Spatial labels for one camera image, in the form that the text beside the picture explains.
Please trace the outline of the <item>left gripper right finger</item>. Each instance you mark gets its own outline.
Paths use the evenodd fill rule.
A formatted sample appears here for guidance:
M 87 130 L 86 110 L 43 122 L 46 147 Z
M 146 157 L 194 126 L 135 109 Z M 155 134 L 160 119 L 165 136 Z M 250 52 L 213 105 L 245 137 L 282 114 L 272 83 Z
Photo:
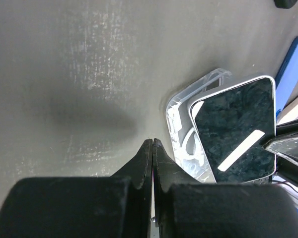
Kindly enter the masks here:
M 200 183 L 153 141 L 155 217 L 162 238 L 298 238 L 298 214 L 270 184 Z

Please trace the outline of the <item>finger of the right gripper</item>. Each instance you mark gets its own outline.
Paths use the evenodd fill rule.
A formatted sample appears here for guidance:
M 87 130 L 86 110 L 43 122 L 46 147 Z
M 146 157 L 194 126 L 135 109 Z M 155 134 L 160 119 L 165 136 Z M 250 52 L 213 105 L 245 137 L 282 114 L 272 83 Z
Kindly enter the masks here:
M 276 127 L 276 136 L 269 138 L 263 148 L 298 167 L 298 119 Z

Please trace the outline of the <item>blue phone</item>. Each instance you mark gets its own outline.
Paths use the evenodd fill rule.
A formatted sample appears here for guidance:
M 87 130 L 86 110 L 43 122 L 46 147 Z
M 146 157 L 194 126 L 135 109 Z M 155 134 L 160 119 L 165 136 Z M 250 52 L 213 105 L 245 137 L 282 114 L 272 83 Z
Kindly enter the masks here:
M 296 37 L 275 77 L 276 82 L 276 115 L 284 109 L 289 97 L 298 82 L 298 37 Z

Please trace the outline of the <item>white-edged black phone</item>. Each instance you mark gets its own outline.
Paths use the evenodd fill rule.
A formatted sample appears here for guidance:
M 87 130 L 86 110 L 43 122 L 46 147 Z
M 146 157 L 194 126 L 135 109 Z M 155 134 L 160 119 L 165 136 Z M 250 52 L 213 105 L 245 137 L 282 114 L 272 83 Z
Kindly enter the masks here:
M 226 83 L 192 97 L 187 110 L 217 183 L 248 183 L 276 171 L 263 148 L 276 135 L 275 80 L 267 75 Z

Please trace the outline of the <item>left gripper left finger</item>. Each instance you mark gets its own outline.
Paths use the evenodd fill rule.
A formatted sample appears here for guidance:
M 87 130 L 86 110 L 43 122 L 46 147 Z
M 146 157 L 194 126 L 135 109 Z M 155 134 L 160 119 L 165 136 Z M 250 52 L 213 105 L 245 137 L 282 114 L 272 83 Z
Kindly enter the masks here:
M 18 181 L 0 209 L 0 238 L 148 238 L 152 140 L 110 177 Z

